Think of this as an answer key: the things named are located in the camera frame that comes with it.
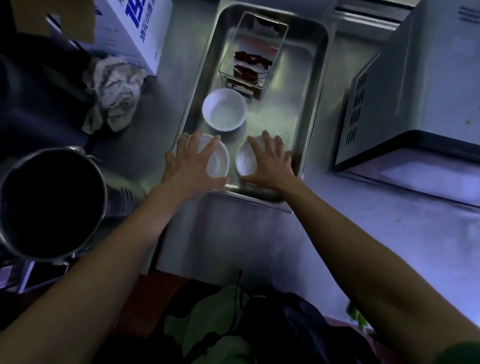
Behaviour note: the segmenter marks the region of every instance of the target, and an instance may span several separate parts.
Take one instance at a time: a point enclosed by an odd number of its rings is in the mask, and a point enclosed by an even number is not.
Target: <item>metal pot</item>
[[[0,182],[0,241],[13,254],[59,263],[106,236],[145,197],[80,147],[41,149]]]

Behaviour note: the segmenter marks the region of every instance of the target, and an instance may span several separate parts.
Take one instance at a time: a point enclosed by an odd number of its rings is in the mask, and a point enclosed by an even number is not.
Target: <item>stainless steel countertop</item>
[[[216,4],[174,0],[173,9],[158,76],[146,80],[132,125],[93,150],[106,167],[147,190],[160,182],[163,155],[191,95]],[[327,171],[345,89],[380,45],[372,41],[359,47],[353,36],[336,38],[304,179],[480,325],[479,212]],[[241,268],[246,288],[292,291],[324,315],[349,320],[348,298],[293,214],[209,194],[174,217],[156,267],[220,285],[234,283]]]

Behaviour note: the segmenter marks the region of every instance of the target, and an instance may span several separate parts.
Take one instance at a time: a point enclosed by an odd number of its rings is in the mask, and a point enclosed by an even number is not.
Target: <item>bowl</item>
[[[231,132],[247,118],[247,102],[237,91],[219,88],[205,98],[202,114],[213,129]]]
[[[265,141],[263,137],[261,135],[256,136],[255,140],[265,151]],[[245,140],[243,144],[240,145],[240,148],[238,148],[235,156],[235,169],[239,176],[248,176],[249,174],[257,172],[257,158],[248,140]]]
[[[202,134],[198,143],[198,153],[213,139],[213,135]],[[177,156],[177,144],[173,147],[173,155]],[[208,161],[207,174],[212,178],[226,177],[230,169],[230,156],[227,147],[221,141]]]

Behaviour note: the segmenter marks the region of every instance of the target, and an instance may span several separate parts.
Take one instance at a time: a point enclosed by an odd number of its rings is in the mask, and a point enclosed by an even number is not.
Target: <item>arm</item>
[[[379,334],[415,363],[431,363],[461,342],[480,341],[480,329],[403,259],[293,175],[280,138],[263,135],[265,152],[249,138],[258,169],[243,181],[283,195],[335,281]]]
[[[201,132],[187,145],[178,142],[176,158],[165,156],[162,185],[97,248],[13,322],[0,336],[7,363],[89,363],[135,284],[148,252],[186,200],[227,183],[213,179],[206,166],[220,138],[198,154]]]

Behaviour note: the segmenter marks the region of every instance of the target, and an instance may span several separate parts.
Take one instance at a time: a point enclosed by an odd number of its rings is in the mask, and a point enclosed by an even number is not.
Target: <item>crumpled cloth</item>
[[[87,92],[95,104],[87,112],[82,130],[93,134],[106,122],[114,132],[127,127],[140,98],[145,69],[119,57],[94,58],[83,73]]]

